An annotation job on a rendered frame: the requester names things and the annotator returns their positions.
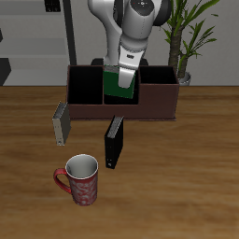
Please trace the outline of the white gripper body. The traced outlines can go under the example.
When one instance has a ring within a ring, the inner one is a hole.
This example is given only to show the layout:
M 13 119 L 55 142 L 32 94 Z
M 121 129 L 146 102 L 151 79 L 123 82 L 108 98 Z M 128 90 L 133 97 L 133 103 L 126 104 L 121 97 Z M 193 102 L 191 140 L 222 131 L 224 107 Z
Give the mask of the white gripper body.
M 134 78 L 137 68 L 132 65 L 120 64 L 119 65 L 119 86 L 128 89 Z

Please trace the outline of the green book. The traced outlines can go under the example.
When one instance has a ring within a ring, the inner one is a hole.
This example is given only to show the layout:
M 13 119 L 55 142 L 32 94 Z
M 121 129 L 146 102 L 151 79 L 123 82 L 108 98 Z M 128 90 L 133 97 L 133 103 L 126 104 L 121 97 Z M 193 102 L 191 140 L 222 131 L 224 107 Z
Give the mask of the green book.
M 134 96 L 134 80 L 128 89 L 121 88 L 118 84 L 119 82 L 119 70 L 118 66 L 106 65 L 104 70 L 104 94 L 110 96 L 118 96 L 122 98 L 132 99 Z

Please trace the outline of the dark brown desk caddy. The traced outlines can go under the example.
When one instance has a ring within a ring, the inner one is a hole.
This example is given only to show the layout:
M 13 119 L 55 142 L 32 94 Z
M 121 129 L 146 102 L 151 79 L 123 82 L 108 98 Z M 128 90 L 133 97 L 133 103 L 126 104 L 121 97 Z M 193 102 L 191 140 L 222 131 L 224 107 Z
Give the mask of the dark brown desk caddy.
M 134 97 L 104 94 L 102 65 L 69 65 L 66 89 L 71 120 L 175 120 L 179 83 L 172 66 L 142 65 Z

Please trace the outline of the black book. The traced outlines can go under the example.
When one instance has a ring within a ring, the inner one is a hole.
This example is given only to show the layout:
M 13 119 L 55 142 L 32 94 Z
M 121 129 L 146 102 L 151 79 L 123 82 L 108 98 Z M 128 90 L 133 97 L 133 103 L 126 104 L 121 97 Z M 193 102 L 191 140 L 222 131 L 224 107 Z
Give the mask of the black book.
M 105 133 L 105 167 L 114 169 L 123 148 L 123 117 L 114 116 Z

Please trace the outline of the grey book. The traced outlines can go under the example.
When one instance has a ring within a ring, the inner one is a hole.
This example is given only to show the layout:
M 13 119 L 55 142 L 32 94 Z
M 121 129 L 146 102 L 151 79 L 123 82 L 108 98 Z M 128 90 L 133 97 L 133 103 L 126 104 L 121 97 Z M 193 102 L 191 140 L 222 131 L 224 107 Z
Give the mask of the grey book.
M 59 102 L 54 115 L 52 124 L 55 133 L 56 144 L 64 146 L 71 130 L 71 122 L 67 103 Z

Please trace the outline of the green pot plant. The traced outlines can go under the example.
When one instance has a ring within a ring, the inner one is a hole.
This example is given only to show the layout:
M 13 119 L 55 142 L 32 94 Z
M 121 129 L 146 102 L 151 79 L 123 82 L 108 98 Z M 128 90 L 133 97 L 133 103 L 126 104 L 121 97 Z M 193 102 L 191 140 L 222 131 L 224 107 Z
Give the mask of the green pot plant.
M 200 56 L 200 53 L 197 52 L 200 47 L 216 41 L 215 38 L 210 38 L 214 26 L 199 35 L 204 20 L 190 25 L 203 12 L 219 2 L 219 0 L 208 0 L 202 4 L 202 1 L 199 0 L 192 9 L 188 9 L 189 0 L 170 0 L 171 16 L 166 22 L 169 29 L 164 29 L 167 35 L 165 41 L 170 45 L 168 64 L 176 70 L 180 86 L 189 86 L 190 84 L 191 75 L 186 71 L 189 58 Z

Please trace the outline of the white shelf unit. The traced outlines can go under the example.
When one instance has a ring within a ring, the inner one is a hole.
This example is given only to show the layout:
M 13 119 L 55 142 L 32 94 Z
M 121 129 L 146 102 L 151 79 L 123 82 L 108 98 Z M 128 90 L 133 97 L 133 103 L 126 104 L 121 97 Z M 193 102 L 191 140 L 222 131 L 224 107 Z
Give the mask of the white shelf unit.
M 44 0 L 0 0 L 0 58 L 11 72 L 3 86 L 64 86 L 77 63 L 71 0 L 47 12 Z

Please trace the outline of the small black box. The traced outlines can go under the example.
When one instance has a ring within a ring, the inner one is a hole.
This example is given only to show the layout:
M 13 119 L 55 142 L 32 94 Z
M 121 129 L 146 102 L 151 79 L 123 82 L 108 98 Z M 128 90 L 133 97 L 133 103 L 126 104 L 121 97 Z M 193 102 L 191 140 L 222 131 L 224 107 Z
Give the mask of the small black box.
M 60 0 L 44 0 L 45 10 L 47 12 L 60 12 Z

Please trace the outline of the red patterned mug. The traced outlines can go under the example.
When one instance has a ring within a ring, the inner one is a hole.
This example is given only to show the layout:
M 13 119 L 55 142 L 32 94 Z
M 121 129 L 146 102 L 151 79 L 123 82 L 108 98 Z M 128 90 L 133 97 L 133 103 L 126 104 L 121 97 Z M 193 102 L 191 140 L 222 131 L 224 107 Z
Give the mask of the red patterned mug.
M 53 178 L 78 205 L 91 205 L 97 199 L 98 161 L 91 155 L 73 156 L 64 168 L 55 170 Z

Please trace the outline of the dark grey block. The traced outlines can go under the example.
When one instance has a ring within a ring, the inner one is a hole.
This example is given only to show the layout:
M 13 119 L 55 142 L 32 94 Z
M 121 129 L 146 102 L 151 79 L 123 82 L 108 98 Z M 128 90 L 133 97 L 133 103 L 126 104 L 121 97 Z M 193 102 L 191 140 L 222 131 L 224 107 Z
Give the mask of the dark grey block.
M 0 58 L 0 86 L 3 86 L 11 72 L 9 58 Z

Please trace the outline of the flat black base plate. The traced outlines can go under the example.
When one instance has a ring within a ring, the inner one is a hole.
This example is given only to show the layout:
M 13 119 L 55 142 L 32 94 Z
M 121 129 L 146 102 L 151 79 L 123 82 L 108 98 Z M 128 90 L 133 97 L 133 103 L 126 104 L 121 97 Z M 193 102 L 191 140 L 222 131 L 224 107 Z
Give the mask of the flat black base plate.
M 91 65 L 104 65 L 104 59 L 103 58 L 95 58 L 91 61 Z M 141 59 L 139 65 L 140 66 L 141 65 L 148 65 L 147 59 Z

